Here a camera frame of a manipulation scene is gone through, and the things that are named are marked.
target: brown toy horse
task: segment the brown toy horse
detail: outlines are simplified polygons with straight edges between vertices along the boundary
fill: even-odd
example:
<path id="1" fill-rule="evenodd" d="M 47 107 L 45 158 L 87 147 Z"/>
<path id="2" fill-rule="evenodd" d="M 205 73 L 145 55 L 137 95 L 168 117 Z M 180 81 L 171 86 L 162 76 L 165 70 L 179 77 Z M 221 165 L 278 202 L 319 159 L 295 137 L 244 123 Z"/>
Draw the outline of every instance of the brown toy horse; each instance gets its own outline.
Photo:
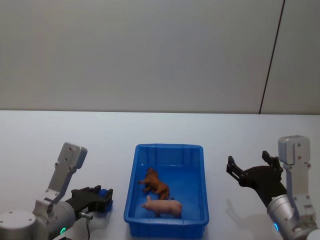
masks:
<path id="1" fill-rule="evenodd" d="M 145 179 L 138 181 L 138 183 L 145 184 L 145 188 L 143 189 L 144 193 L 151 190 L 154 194 L 159 195 L 160 200 L 165 200 L 169 197 L 169 187 L 159 180 L 158 173 L 151 167 L 146 171 Z"/>

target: green indicator light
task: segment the green indicator light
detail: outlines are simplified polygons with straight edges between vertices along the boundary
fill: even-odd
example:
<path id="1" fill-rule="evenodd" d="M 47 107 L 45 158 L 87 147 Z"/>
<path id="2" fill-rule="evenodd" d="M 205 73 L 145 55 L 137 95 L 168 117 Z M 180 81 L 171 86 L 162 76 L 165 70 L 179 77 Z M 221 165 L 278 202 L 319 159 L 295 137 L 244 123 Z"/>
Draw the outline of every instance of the green indicator light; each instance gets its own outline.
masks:
<path id="1" fill-rule="evenodd" d="M 63 234 L 67 229 L 64 227 L 61 229 L 60 234 Z"/>

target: black cable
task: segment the black cable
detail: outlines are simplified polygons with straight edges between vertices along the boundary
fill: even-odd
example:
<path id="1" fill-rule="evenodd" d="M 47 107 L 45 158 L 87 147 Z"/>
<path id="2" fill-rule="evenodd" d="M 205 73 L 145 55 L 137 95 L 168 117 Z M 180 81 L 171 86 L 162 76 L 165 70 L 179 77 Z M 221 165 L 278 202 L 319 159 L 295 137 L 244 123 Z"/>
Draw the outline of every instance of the black cable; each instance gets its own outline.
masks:
<path id="1" fill-rule="evenodd" d="M 87 220 L 86 220 L 86 223 L 85 223 L 86 230 L 88 231 L 88 240 L 90 239 L 89 222 L 90 222 L 90 219 L 87 219 Z"/>
<path id="2" fill-rule="evenodd" d="M 261 99 L 259 114 L 261 114 L 262 104 L 263 104 L 264 98 L 265 98 L 267 83 L 268 83 L 268 80 L 269 80 L 269 74 L 270 74 L 270 70 L 271 70 L 272 60 L 274 59 L 274 54 L 275 54 L 275 49 L 276 49 L 276 43 L 277 43 L 277 39 L 278 39 L 278 34 L 279 34 L 279 28 L 280 28 L 280 23 L 281 23 L 282 15 L 283 15 L 283 13 L 284 13 L 285 3 L 286 3 L 286 0 L 283 0 L 283 2 L 282 2 L 282 8 L 281 8 L 281 13 L 280 13 L 280 18 L 279 18 L 279 22 L 278 22 L 278 28 L 277 28 L 277 30 L 276 30 L 275 39 L 274 39 L 274 44 L 273 44 L 273 49 L 272 49 L 272 54 L 271 54 L 271 59 L 270 59 L 270 63 L 269 63 L 269 69 L 268 69 L 268 73 L 267 73 L 267 75 L 266 75 L 266 80 L 265 80 L 264 90 L 263 90 L 263 94 L 262 94 L 262 99 Z"/>

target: plastic animal figurine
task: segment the plastic animal figurine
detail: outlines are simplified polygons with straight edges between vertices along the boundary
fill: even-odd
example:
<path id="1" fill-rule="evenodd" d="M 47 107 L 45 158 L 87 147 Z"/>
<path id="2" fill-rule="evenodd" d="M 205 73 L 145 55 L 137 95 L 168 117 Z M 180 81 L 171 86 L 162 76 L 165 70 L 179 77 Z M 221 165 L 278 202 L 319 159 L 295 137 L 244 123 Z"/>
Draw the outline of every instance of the plastic animal figurine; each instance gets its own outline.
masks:
<path id="1" fill-rule="evenodd" d="M 152 211 L 158 218 L 160 214 L 170 214 L 175 218 L 181 218 L 182 204 L 177 200 L 151 200 L 150 196 L 146 196 L 146 203 L 141 207 L 148 211 Z"/>
<path id="2" fill-rule="evenodd" d="M 165 200 L 169 197 L 170 191 L 168 185 L 159 180 L 158 173 L 151 167 L 148 168 L 145 179 L 138 181 L 138 183 L 145 184 L 145 188 L 143 189 L 144 193 L 151 190 L 154 194 L 159 195 L 160 200 Z"/>

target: blue led light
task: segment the blue led light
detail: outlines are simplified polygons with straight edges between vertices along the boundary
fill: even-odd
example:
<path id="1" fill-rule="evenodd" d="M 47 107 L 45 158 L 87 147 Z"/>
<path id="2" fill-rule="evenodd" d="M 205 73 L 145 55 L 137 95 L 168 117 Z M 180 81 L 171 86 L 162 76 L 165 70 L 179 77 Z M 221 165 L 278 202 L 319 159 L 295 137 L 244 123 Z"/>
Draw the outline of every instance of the blue led light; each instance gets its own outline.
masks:
<path id="1" fill-rule="evenodd" d="M 278 225 L 277 225 L 276 223 L 274 223 L 273 225 L 274 225 L 275 229 L 279 232 L 279 227 L 278 227 Z"/>

